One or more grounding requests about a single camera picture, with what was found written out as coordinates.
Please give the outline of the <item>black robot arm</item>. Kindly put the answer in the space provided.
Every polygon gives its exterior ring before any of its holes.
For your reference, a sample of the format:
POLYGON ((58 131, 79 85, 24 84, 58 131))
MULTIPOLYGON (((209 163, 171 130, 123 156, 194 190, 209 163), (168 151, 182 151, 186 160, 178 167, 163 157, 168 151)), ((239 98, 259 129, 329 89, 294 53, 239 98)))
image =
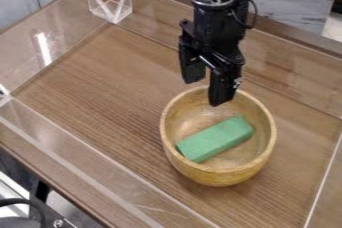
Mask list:
POLYGON ((180 22, 179 63, 187 84, 200 81, 210 69, 211 106, 231 101, 242 80, 245 57, 239 43, 246 30, 251 0, 192 0, 194 20, 180 22))

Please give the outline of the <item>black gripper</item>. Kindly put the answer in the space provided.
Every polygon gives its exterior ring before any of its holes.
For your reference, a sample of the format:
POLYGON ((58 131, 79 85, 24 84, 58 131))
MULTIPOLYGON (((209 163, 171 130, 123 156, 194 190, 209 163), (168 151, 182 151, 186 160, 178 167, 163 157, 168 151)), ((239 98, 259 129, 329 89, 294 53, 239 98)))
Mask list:
POLYGON ((182 20, 179 63, 186 84, 206 77, 210 67, 210 105, 231 101, 242 84, 245 57, 239 43, 245 38, 250 0, 214 2, 192 0, 194 20, 182 20))

